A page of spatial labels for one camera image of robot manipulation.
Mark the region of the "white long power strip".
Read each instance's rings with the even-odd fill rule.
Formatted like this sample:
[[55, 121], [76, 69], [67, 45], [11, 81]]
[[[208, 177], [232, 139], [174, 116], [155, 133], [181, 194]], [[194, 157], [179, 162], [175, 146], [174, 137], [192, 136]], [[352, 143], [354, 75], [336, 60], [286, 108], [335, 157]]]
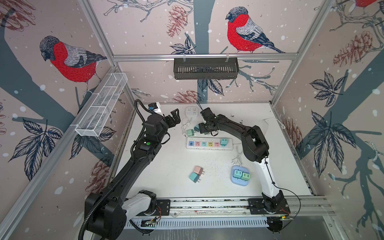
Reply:
[[198, 137], [188, 137], [186, 140], [186, 148], [191, 150], [221, 150], [221, 151], [232, 151], [233, 150], [233, 141], [228, 139], [227, 146], [221, 146], [220, 140], [223, 138], [198, 138]]

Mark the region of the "light green plug adapter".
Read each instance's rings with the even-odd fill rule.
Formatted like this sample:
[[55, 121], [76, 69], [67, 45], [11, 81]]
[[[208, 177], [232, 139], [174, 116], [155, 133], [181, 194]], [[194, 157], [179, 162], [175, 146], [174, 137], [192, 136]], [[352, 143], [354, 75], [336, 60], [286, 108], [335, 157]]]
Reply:
[[248, 182], [250, 180], [250, 174], [243, 172], [241, 180]]

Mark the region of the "blue rounded power strip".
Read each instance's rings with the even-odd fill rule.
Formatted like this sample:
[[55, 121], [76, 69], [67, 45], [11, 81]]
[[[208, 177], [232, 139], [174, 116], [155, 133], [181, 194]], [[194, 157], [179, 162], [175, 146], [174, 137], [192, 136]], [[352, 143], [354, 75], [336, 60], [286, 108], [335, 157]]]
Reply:
[[235, 185], [245, 187], [250, 182], [250, 171], [241, 166], [233, 166], [231, 171], [231, 182]]

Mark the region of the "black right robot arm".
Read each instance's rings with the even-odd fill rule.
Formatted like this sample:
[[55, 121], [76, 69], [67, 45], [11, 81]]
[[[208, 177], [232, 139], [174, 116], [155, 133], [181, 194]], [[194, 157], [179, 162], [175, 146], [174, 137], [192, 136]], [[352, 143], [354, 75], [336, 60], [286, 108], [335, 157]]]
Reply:
[[204, 119], [199, 124], [201, 134], [223, 131], [241, 140], [245, 157], [256, 165], [265, 211], [274, 214], [280, 210], [285, 205], [285, 196], [270, 170], [269, 145], [260, 127], [244, 126], [224, 115], [216, 116], [210, 108], [203, 109], [200, 114]]

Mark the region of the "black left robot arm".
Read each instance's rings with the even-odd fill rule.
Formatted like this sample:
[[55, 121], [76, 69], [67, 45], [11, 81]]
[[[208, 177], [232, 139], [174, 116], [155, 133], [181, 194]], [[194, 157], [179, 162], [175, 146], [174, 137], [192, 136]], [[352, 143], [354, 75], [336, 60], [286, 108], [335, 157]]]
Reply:
[[143, 172], [154, 160], [168, 130], [181, 123], [180, 112], [175, 109], [164, 116], [156, 112], [157, 103], [148, 107], [135, 100], [134, 109], [142, 121], [142, 129], [130, 148], [130, 158], [115, 178], [98, 194], [91, 193], [85, 201], [85, 217], [78, 239], [82, 240], [89, 231], [103, 240], [115, 240], [122, 233], [127, 221], [140, 213], [152, 214], [156, 211], [156, 194], [142, 190], [127, 199], [127, 194]]

